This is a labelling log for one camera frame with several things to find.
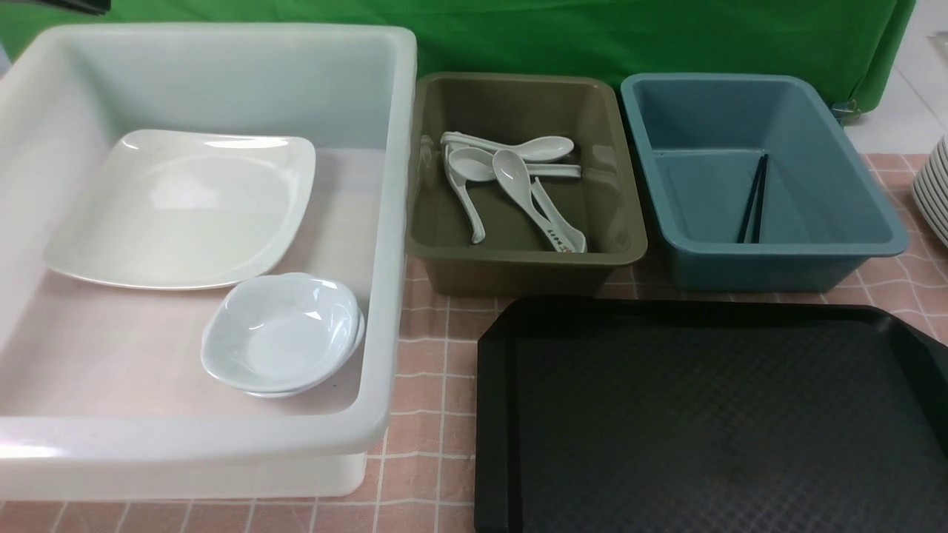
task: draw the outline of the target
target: white square plate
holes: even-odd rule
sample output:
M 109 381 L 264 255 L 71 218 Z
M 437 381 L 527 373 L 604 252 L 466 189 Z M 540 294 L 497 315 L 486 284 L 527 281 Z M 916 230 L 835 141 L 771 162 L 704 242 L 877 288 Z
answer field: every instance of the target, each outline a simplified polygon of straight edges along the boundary
M 113 148 L 44 259 L 56 272 L 103 285 L 234 285 L 283 257 L 315 170 L 305 138 L 136 131 Z

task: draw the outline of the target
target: green cloth backdrop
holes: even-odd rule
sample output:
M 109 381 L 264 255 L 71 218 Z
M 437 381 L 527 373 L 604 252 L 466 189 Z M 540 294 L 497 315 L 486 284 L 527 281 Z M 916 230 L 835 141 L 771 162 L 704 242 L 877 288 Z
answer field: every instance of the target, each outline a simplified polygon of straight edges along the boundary
M 879 103 L 915 0 L 113 0 L 101 18 L 0 3 L 16 57 L 43 29 L 88 22 L 331 22 L 401 26 L 419 75 L 790 74 L 829 103 Z

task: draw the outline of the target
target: black object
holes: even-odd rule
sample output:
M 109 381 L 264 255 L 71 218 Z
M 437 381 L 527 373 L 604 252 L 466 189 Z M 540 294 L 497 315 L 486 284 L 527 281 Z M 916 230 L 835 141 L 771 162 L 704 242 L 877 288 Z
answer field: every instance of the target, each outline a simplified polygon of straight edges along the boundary
M 112 0 L 0 0 L 0 2 L 36 4 L 87 15 L 104 15 L 112 8 Z
M 872 307 L 520 300 L 478 343 L 475 526 L 948 531 L 945 352 Z
M 754 172 L 754 181 L 751 183 L 751 193 L 747 196 L 747 205 L 744 207 L 744 218 L 740 222 L 738 231 L 738 243 L 747 240 L 747 226 L 751 222 L 751 212 L 757 203 L 757 214 L 754 217 L 754 239 L 752 242 L 760 242 L 760 224 L 764 213 L 764 186 L 767 182 L 767 162 L 769 156 L 764 154 L 757 161 L 757 170 Z

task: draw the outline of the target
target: chopstick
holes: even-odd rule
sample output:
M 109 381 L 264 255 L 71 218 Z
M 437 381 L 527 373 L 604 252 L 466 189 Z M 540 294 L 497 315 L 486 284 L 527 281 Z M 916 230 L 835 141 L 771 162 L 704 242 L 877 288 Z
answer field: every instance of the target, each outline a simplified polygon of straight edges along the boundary
M 751 223 L 751 213 L 754 211 L 755 201 L 757 203 L 757 215 L 754 218 L 754 242 L 760 242 L 760 223 L 763 215 L 764 204 L 764 181 L 767 179 L 767 160 L 768 155 L 764 154 L 757 162 L 757 171 L 754 173 L 754 183 L 751 185 L 751 193 L 747 196 L 747 205 L 744 207 L 744 218 L 740 222 L 740 231 L 738 231 L 738 243 L 741 244 L 747 240 L 747 227 Z
M 767 154 L 760 158 L 757 168 L 760 172 L 760 187 L 757 188 L 757 214 L 754 216 L 754 237 L 751 242 L 757 244 L 760 242 L 760 223 L 764 215 L 764 187 L 767 186 Z

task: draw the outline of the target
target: blue plastic basin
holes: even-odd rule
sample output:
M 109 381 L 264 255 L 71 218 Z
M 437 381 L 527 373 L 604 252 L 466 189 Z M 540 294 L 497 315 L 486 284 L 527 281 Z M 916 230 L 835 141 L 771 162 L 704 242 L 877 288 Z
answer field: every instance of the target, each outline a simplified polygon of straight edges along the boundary
M 902 221 L 809 84 L 639 74 L 621 93 L 679 288 L 827 291 L 866 259 L 908 246 Z M 765 153 L 760 243 L 739 244 Z

